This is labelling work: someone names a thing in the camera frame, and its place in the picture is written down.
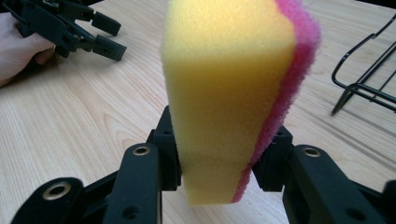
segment wooden table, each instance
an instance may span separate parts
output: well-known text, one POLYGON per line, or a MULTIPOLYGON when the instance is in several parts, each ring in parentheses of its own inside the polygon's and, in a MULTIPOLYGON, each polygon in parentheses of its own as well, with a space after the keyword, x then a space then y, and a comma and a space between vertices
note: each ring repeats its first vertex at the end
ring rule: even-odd
MULTIPOLYGON (((304 4, 321 23, 323 40, 285 126, 294 144, 325 149, 349 178, 382 190, 396 178, 395 114, 354 97, 332 117, 342 89, 331 82, 331 73, 350 48, 381 28, 395 10, 352 0, 304 4)), ((106 0, 93 7, 122 24, 119 35, 111 37, 128 47, 121 62, 79 50, 0 89, 0 223, 9 223, 29 195, 53 178, 74 176, 88 185, 118 170, 124 150, 146 140, 167 105, 159 54, 167 1, 106 0)), ((387 41, 378 40, 355 57, 345 67, 345 79, 356 80, 387 41)), ((389 88, 396 92, 394 84, 389 88)), ((163 195, 163 219, 287 223, 281 196, 262 192, 253 177, 240 203, 189 207, 181 187, 163 195)))

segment table surface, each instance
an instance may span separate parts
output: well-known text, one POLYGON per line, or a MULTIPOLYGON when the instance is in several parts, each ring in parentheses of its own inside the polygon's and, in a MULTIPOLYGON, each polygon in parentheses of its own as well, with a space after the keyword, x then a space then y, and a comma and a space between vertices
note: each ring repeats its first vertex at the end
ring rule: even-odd
MULTIPOLYGON (((284 124, 295 145, 325 149, 350 179, 380 191, 396 178, 395 114, 353 97, 331 116, 343 91, 331 73, 395 10, 352 0, 304 4, 322 26, 322 43, 284 124)), ((167 1, 106 0, 92 7, 122 24, 119 35, 110 37, 128 47, 121 62, 78 50, 0 89, 0 223, 9 223, 51 179, 73 176, 88 185, 118 170, 124 150, 146 140, 167 105, 159 54, 167 1)), ((351 56, 342 79, 356 80, 394 40, 395 30, 351 56)), ((394 66, 383 69, 385 74, 394 66)), ((394 82, 386 92, 396 93, 394 82)), ((288 223, 282 194, 264 193, 252 180, 242 201, 231 205, 189 207, 183 187, 165 192, 164 223, 288 223)))

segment yellow sponge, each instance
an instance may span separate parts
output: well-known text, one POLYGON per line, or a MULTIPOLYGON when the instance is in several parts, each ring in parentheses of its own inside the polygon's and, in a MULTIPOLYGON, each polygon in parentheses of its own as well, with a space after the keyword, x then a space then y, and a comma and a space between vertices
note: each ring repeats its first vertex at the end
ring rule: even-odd
POLYGON ((290 2, 169 2, 163 71, 190 204, 239 201, 312 62, 318 26, 290 2))

